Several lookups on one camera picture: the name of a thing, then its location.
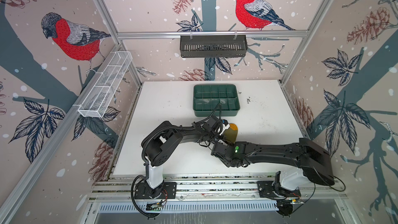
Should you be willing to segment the olive green striped sock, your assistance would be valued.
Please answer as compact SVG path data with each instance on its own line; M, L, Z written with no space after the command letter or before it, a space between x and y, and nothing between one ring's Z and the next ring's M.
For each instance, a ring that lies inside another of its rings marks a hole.
M238 135L238 127L236 124L229 123L229 128L223 132L223 141L229 144L235 144Z

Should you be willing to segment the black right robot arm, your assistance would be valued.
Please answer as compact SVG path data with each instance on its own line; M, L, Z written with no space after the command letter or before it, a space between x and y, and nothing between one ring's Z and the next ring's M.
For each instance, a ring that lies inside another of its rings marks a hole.
M255 163L284 164L294 169L275 174L276 188L296 190L309 181L321 186L333 186L334 175L330 153L313 141L300 138L299 142L284 145L260 145L237 142L234 145L216 143L211 155L232 168L247 167Z

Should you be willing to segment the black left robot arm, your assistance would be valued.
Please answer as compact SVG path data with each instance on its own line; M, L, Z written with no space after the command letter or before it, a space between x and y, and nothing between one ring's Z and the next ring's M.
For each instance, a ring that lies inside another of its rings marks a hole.
M229 166L225 152L215 148L223 142L223 132L229 126L221 118L221 104L217 104L211 114L191 126L177 126L169 121L161 123L142 141L141 158L145 166L145 175L137 176L132 184L131 199L175 199L175 182L167 183L163 177L163 164L171 157L177 146L182 143L197 143L209 148L211 154Z

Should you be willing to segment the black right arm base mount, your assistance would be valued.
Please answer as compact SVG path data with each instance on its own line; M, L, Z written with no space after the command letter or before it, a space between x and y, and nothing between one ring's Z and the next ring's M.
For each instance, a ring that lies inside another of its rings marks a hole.
M263 180L257 181L257 188L261 198L268 198L271 200L286 200L301 198L300 190L290 190L283 188L280 182L281 171L275 174L274 181Z

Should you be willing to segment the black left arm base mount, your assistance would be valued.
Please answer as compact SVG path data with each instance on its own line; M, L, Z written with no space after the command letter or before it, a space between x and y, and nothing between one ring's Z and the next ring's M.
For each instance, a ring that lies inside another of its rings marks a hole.
M139 200L175 199L176 191L176 182L163 182L155 189L152 189L149 184L144 181L132 187L134 199Z

